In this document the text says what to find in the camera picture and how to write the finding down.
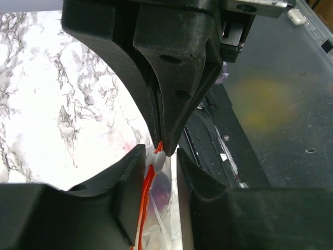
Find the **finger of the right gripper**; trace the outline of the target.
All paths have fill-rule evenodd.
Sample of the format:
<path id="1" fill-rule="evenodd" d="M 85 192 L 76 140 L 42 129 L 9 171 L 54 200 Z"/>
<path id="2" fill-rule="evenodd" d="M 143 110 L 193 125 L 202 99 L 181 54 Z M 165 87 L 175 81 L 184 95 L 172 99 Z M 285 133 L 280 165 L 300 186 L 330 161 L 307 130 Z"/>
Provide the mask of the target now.
<path id="1" fill-rule="evenodd" d="M 160 142 L 158 81 L 133 45 L 139 3 L 64 1 L 63 30 L 95 52 L 120 78 L 143 116 L 154 146 Z"/>
<path id="2" fill-rule="evenodd" d="M 171 156 L 190 114 L 221 72 L 215 20 L 202 12 L 141 5 L 133 44 L 156 76 L 157 140 Z"/>

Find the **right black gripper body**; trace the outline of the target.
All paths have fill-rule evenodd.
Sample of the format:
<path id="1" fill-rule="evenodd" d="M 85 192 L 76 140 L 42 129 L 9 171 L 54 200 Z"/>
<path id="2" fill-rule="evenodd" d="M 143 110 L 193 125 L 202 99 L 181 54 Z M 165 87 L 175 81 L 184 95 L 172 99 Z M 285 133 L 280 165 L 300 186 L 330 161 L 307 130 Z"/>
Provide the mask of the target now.
<path id="1" fill-rule="evenodd" d="M 139 1 L 135 44 L 168 63 L 204 53 L 235 62 L 256 16 L 277 18 L 287 1 Z"/>

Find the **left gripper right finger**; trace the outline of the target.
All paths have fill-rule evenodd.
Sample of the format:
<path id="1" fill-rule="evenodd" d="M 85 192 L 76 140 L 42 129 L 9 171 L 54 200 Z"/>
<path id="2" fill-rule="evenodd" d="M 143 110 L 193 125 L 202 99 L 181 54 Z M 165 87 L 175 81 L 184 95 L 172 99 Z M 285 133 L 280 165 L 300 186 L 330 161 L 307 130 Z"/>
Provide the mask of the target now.
<path id="1" fill-rule="evenodd" d="M 183 249 L 332 249 L 332 190 L 234 188 L 177 150 Z"/>

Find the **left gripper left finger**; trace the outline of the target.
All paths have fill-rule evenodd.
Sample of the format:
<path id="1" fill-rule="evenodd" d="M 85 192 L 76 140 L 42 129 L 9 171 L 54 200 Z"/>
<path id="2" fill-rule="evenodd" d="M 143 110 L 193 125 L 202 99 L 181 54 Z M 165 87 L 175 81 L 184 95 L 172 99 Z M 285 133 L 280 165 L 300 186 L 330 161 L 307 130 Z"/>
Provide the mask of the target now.
<path id="1" fill-rule="evenodd" d="M 139 220 L 145 146 L 68 191 L 1 185 L 1 249 L 129 249 Z"/>

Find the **clear zip top bag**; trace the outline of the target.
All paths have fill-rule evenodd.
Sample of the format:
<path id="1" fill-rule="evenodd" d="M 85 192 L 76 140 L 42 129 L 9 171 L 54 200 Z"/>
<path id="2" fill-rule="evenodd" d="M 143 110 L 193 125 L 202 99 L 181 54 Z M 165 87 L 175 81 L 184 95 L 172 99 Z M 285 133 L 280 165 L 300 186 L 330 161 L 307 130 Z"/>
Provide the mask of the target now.
<path id="1" fill-rule="evenodd" d="M 183 249 L 176 157 L 165 155 L 162 142 L 146 148 L 137 235 L 131 249 Z"/>

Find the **purple onion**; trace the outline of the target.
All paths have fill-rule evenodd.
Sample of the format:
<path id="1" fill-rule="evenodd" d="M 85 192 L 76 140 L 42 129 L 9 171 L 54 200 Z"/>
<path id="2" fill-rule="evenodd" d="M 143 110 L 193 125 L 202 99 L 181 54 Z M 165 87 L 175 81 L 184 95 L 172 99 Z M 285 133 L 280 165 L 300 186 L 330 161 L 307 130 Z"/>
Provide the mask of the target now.
<path id="1" fill-rule="evenodd" d="M 158 212 L 161 212 L 169 204 L 171 187 L 171 181 L 164 172 L 156 175 L 150 193 Z"/>

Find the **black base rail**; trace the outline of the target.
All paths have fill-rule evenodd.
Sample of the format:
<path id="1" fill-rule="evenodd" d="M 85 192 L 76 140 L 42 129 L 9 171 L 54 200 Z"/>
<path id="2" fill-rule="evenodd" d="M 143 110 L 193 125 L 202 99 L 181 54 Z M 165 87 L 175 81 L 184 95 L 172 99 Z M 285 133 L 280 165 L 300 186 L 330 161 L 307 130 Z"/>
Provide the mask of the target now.
<path id="1" fill-rule="evenodd" d="M 179 146 L 224 185 L 271 187 L 222 85 L 213 86 L 190 116 Z"/>

